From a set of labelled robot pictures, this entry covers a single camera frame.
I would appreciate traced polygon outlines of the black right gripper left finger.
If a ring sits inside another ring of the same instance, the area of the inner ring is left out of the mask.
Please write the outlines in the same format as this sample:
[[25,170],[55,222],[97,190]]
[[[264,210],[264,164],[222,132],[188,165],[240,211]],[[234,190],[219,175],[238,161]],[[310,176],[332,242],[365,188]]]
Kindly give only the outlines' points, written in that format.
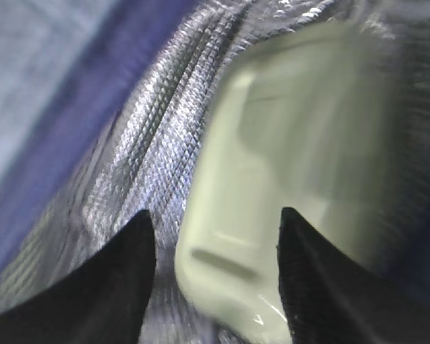
[[154,229],[141,210],[76,270],[1,313],[0,343],[137,343],[154,274]]

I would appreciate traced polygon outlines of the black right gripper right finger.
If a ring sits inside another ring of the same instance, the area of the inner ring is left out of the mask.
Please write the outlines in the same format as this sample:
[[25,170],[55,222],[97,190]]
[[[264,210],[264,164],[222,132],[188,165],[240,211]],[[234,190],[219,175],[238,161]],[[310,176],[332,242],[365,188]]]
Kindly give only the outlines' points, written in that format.
[[294,208],[281,210],[279,295],[293,343],[430,343],[430,307],[356,264]]

